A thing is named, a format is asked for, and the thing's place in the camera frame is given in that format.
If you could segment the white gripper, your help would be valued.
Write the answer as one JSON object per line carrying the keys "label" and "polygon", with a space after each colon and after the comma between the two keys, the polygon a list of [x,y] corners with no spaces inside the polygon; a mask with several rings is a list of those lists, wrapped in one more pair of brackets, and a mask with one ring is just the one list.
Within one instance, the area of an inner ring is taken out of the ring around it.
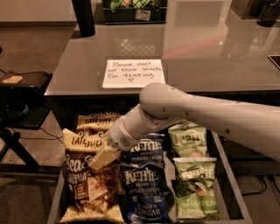
{"label": "white gripper", "polygon": [[[139,142],[137,124],[126,115],[118,118],[108,130],[108,142],[121,151],[129,151]],[[88,166],[97,171],[118,158],[115,148],[104,146],[94,156]]]}

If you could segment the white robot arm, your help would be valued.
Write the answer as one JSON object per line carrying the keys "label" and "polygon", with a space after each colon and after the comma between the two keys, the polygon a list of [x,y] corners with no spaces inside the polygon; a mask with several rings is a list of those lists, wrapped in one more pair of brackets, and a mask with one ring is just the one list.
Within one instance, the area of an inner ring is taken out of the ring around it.
{"label": "white robot arm", "polygon": [[151,83],[139,103],[118,118],[88,166],[97,171],[130,151],[144,136],[186,119],[280,161],[280,108],[187,94],[167,84]]}

